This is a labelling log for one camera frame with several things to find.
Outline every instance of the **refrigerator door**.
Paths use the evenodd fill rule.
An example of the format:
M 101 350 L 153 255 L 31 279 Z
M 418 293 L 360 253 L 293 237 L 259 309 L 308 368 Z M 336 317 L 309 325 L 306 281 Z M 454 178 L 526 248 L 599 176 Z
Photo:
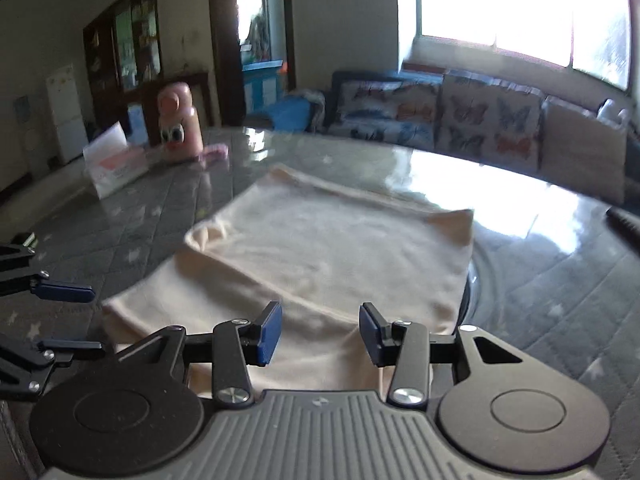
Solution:
M 56 126 L 56 135 L 60 145 L 60 157 L 66 164 L 76 156 L 82 155 L 82 149 L 89 143 L 82 117 Z
M 47 92 L 56 126 L 82 116 L 72 65 L 64 66 L 47 77 Z

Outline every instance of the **pink toy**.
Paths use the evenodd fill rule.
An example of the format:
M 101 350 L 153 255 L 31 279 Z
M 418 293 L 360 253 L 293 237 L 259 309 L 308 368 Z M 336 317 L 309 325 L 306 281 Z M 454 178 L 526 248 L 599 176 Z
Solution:
M 180 162 L 200 156 L 202 133 L 189 85 L 173 83 L 162 89 L 158 94 L 158 110 L 165 160 Z

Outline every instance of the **sofa armrest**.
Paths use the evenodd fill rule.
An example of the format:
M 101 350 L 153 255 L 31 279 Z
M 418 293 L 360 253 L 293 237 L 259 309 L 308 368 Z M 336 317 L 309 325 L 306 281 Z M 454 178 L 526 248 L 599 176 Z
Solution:
M 245 128 L 278 130 L 281 132 L 304 132 L 309 127 L 312 105 L 303 97 L 289 96 L 248 114 L 242 122 Z

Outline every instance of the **pink object on table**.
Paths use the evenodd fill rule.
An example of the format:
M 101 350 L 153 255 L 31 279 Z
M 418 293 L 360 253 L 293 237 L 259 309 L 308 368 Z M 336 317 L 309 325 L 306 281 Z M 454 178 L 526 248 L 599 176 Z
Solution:
M 198 112 L 187 83 L 173 83 L 158 94 L 160 138 L 165 160 L 180 162 L 202 153 Z

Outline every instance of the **round table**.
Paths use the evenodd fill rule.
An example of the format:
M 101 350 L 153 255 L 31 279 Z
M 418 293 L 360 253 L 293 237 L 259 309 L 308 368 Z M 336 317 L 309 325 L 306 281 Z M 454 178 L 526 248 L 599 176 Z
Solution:
M 535 178 L 399 146 L 240 128 L 212 128 L 204 137 L 227 143 L 229 161 L 156 167 L 103 201 L 89 193 L 72 199 L 34 227 L 41 243 L 33 265 L 112 296 L 152 272 L 194 222 L 277 163 L 345 186 L 472 208 L 477 301 L 465 322 L 599 394 L 612 431 L 597 472 L 611 480 L 640 476 L 640 258 L 607 227 L 607 205 Z M 98 304 L 17 294 L 0 299 L 0 332 L 92 337 L 98 314 Z

